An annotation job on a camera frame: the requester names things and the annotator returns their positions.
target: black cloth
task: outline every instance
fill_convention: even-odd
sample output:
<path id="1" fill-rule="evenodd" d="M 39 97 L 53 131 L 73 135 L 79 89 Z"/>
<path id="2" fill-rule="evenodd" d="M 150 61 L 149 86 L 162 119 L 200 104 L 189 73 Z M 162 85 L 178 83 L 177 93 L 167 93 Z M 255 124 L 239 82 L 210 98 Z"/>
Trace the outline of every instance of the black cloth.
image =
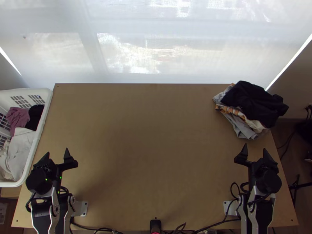
<path id="1" fill-rule="evenodd" d="M 259 120 L 265 127 L 275 125 L 279 116 L 288 110 L 279 95 L 271 95 L 262 87 L 239 81 L 221 100 L 227 106 L 240 107 L 250 120 Z"/>
<path id="2" fill-rule="evenodd" d="M 29 114 L 30 120 L 26 123 L 25 128 L 28 128 L 32 131 L 37 130 L 37 127 L 41 118 L 41 114 L 43 112 L 43 108 L 44 108 L 44 105 L 35 105 L 29 109 L 28 114 Z"/>

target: white plastic basket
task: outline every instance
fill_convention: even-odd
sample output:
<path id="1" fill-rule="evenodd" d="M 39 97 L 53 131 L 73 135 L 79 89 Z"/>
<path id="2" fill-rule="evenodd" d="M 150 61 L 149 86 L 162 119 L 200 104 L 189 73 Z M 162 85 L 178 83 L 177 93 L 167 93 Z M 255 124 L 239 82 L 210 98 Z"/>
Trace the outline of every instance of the white plastic basket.
<path id="1" fill-rule="evenodd" d="M 34 137 L 34 141 L 30 148 L 30 152 L 26 161 L 23 175 L 18 181 L 1 180 L 0 187 L 17 187 L 24 183 L 26 180 L 30 167 L 32 165 L 32 160 L 34 158 L 41 133 L 43 131 L 43 126 L 46 122 L 46 116 L 50 107 L 52 99 L 52 91 L 50 89 L 11 89 L 0 91 L 0 147 L 3 146 L 6 139 L 10 138 L 10 125 L 6 120 L 6 114 L 10 107 L 20 107 L 27 108 L 34 105 L 44 105 L 44 109 L 37 127 L 37 131 Z"/>

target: metal bracket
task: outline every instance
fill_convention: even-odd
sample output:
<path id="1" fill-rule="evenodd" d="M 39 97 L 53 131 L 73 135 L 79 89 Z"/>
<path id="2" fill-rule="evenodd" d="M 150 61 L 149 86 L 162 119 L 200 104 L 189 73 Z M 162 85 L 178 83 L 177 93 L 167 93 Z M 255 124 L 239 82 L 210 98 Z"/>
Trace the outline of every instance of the metal bracket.
<path id="1" fill-rule="evenodd" d="M 224 214 L 226 214 L 227 212 L 227 208 L 229 207 L 230 203 L 232 201 L 223 201 L 223 209 L 224 209 Z M 239 201 L 233 201 L 230 208 L 229 208 L 229 212 L 227 213 L 227 215 L 232 215 L 232 216 L 238 216 L 238 206 L 239 206 Z"/>

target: tabletop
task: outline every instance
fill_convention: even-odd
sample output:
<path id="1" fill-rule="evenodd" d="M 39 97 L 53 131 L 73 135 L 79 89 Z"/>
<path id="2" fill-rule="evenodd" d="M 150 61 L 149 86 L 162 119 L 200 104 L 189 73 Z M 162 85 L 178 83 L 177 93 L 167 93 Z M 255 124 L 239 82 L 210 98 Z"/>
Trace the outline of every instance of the tabletop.
<path id="1" fill-rule="evenodd" d="M 272 227 L 297 225 L 296 213 L 271 132 L 239 139 L 215 110 L 216 84 L 56 84 L 33 163 L 47 151 L 63 162 L 65 148 L 79 163 L 62 185 L 89 202 L 75 222 L 115 230 L 148 230 L 157 217 L 164 230 L 187 222 L 199 229 L 224 218 L 230 185 L 248 180 L 234 157 L 248 143 L 248 160 L 266 148 L 278 162 L 282 187 Z M 32 227 L 23 184 L 12 226 Z M 217 229 L 239 228 L 229 222 Z"/>

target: white curtain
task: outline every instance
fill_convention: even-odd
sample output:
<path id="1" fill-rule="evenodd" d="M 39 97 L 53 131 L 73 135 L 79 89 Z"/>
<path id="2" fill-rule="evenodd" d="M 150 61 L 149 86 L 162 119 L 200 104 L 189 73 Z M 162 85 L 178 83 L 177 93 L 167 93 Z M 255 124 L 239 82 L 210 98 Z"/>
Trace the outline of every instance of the white curtain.
<path id="1" fill-rule="evenodd" d="M 266 88 L 312 33 L 307 0 L 0 0 L 0 47 L 30 87 Z"/>

